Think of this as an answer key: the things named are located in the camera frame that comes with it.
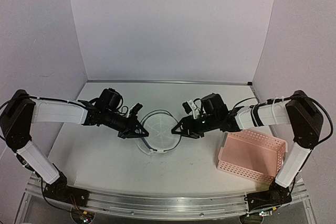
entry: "plastic basket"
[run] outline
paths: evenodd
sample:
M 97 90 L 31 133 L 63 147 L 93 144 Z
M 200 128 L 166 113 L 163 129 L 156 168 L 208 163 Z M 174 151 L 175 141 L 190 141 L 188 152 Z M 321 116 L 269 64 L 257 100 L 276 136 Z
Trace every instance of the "plastic basket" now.
M 270 184 L 281 169 L 287 142 L 253 130 L 228 133 L 217 169 Z

